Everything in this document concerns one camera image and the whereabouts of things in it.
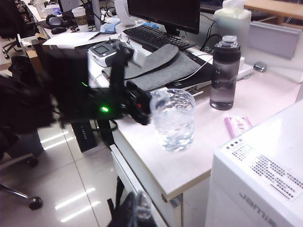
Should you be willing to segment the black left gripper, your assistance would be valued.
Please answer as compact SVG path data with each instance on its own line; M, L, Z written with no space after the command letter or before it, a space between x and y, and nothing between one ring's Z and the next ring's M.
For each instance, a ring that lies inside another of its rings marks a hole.
M150 123L151 94L145 92L133 82L126 83L127 110L130 116L141 125Z

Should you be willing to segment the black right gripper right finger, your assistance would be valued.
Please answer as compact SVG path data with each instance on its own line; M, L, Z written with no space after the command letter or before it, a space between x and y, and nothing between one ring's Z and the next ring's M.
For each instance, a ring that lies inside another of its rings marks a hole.
M140 193L137 197L137 226L156 226L151 212L151 199L146 193Z

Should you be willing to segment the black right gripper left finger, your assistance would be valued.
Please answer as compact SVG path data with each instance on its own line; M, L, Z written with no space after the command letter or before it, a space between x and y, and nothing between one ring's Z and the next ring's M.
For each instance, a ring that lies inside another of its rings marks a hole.
M113 208L112 201L108 200L111 209L111 221L108 227L136 227L136 196L133 192L129 193L118 208Z

